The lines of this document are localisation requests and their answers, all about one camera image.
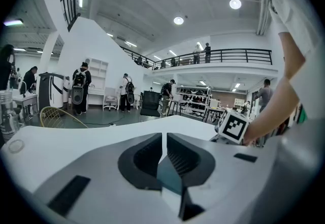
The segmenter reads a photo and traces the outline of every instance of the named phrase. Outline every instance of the office chair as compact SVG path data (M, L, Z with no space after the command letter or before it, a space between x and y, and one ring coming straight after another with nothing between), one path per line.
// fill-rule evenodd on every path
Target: office chair
M142 108L140 111L139 122L141 122L141 116L154 116L160 117L160 112L158 112L160 93L145 91L143 94Z
M40 113L40 120L42 127L48 127L52 129L65 129L65 128L72 128L66 127L67 121L74 121L78 123L80 129L87 129L88 127L81 122L79 119L75 118L73 115L70 115L68 112L54 107L45 107L41 110Z

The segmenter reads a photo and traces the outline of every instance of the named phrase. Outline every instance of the rattan chair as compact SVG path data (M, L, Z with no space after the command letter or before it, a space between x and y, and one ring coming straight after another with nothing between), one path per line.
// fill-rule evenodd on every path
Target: rattan chair
M66 127L68 118L78 123L78 127L75 128L80 128L80 129L88 128L79 119L75 118L73 115L59 108L45 107L42 109L40 113L40 120L41 120L42 127L48 127L52 129L71 128L71 127Z

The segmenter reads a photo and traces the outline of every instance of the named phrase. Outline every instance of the white column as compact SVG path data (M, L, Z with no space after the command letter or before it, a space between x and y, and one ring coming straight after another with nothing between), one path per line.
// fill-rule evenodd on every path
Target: white column
M41 61L40 61L40 65L38 67L38 74L47 72L48 70L48 66L49 66L49 62L50 62L50 58L51 58L51 53L53 51L55 42L57 37L59 36L58 31L53 31L49 34L49 37L46 40L44 49L43 49L43 53L41 56Z

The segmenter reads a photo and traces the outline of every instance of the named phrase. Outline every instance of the white wall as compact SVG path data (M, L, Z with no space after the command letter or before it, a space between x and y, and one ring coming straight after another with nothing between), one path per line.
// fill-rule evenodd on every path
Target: white wall
M119 88L123 74L131 76L135 94L140 94L143 76L150 70L140 67L93 20L78 17L62 48L58 67L72 76L87 57L108 62L106 87Z

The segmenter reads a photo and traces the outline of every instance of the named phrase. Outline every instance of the white t-shirt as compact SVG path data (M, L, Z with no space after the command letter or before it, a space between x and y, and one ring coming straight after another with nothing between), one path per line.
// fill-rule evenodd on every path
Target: white t-shirt
M125 87L131 81L132 80L129 77L123 78L123 81L122 81L122 84L121 84L121 86L122 86L122 88L121 88L121 95L125 95L126 94Z
M325 41L319 17L308 0L272 0L306 62L291 78L308 118L325 117Z

